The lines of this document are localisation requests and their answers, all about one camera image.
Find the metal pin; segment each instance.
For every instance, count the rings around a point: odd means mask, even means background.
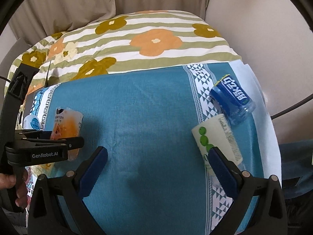
[[[45,178],[45,176],[46,176],[45,174],[40,174],[40,175],[38,176],[38,179],[39,179],[39,180],[43,180],[43,179]]]
[[[277,177],[276,175],[271,175],[271,179],[272,179],[273,181],[277,181],[277,180],[278,180],[278,177]]]
[[[242,175],[243,175],[245,178],[248,178],[248,177],[250,177],[250,172],[244,170],[244,171],[242,172]]]
[[[75,174],[75,172],[74,172],[73,170],[69,170],[69,171],[66,173],[66,176],[70,178],[70,177],[73,177],[74,174]]]

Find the green dot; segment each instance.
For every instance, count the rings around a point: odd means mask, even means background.
[[[201,126],[201,127],[199,128],[199,133],[200,133],[200,135],[205,135],[206,132],[207,132],[207,130],[206,130],[205,127]]]
[[[211,148],[213,148],[214,147],[214,145],[212,145],[212,144],[208,144],[207,146],[206,146],[206,148],[207,148],[207,152],[209,152],[209,150],[211,149]]]
[[[202,136],[200,137],[200,143],[201,143],[202,146],[205,147],[207,144],[209,144],[209,139],[208,139],[208,137],[205,136],[205,135],[202,135]]]

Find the person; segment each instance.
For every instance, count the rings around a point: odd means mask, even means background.
[[[27,187],[26,181],[28,178],[28,172],[26,169],[23,171],[23,183],[16,189],[16,200],[15,204],[18,207],[25,209],[27,207]],[[16,176],[15,175],[7,175],[0,173],[0,190],[9,189],[15,186],[16,184]]]

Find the yellow package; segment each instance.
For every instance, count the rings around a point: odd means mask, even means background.
[[[54,126],[50,139],[70,138],[79,136],[80,126],[83,119],[82,113],[69,108],[57,108],[54,117]],[[68,151],[68,160],[73,161],[78,156],[79,149]],[[31,166],[32,173],[36,176],[44,173],[50,175],[54,163]]]

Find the blue logo on cap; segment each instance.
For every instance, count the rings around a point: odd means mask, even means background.
[[[30,122],[30,125],[32,128],[34,128],[35,130],[39,130],[40,126],[39,126],[39,121],[37,118],[33,118],[32,121]]]

